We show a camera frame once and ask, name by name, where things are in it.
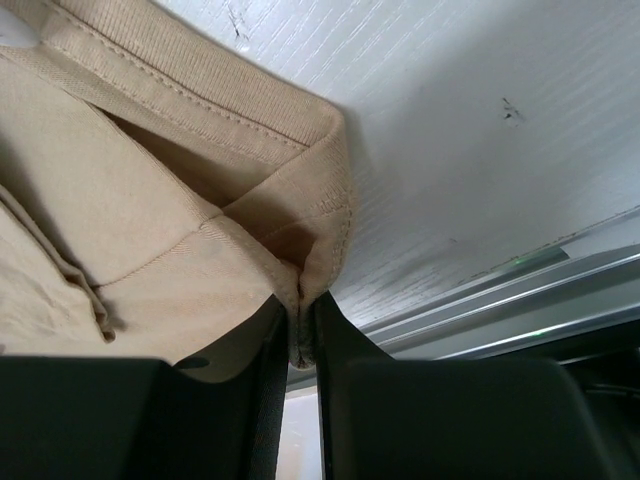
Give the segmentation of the beige t-shirt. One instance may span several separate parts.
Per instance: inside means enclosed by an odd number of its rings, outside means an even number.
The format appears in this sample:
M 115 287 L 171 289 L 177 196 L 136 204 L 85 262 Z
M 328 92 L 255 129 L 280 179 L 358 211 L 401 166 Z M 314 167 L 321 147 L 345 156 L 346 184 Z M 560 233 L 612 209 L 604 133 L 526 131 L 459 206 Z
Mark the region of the beige t-shirt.
M 339 275 L 342 114 L 149 1 L 1 5 L 1 351 L 175 363 Z

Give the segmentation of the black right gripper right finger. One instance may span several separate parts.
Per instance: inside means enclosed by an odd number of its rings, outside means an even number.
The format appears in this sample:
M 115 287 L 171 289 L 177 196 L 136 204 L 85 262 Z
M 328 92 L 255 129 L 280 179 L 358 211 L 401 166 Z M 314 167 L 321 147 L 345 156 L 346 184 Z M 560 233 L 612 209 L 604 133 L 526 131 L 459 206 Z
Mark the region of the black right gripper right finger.
M 327 479 L 635 479 L 639 331 L 487 359 L 397 360 L 312 308 Z

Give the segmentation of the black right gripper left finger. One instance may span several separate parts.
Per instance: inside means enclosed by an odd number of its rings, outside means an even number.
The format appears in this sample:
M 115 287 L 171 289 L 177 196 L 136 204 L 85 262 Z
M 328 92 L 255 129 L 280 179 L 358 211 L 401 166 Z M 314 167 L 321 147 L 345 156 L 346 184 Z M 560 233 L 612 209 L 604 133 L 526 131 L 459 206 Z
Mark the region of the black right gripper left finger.
M 272 479 L 287 362 L 287 315 L 275 299 L 175 365 L 5 356 L 1 475 Z

